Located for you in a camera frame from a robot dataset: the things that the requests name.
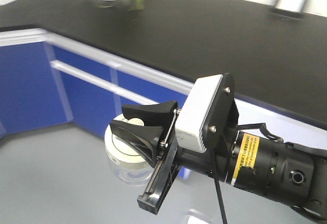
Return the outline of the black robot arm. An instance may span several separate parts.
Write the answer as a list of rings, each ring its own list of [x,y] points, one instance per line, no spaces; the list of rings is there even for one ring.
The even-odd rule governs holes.
[[[326,151],[284,142],[264,123],[239,125],[238,115],[234,102],[124,105],[111,133],[154,169],[139,207],[157,214],[185,167],[326,223]]]

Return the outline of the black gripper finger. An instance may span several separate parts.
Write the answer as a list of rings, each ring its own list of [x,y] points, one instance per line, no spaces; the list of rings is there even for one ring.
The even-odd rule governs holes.
[[[121,138],[125,144],[137,151],[152,167],[157,164],[158,144],[164,128],[161,126],[140,126],[123,121],[112,120],[111,132]]]
[[[122,113],[128,120],[141,119],[145,126],[168,127],[174,117],[174,110],[178,108],[177,101],[167,101],[153,105],[122,105]]]

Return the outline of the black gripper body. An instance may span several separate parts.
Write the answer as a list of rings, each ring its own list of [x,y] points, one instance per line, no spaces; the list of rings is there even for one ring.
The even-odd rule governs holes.
[[[214,101],[200,129],[205,152],[182,147],[174,141],[159,161],[144,193],[137,198],[140,208],[157,214],[181,167],[214,179],[222,214],[225,213],[220,182],[225,181],[237,137],[239,113],[233,99]]]

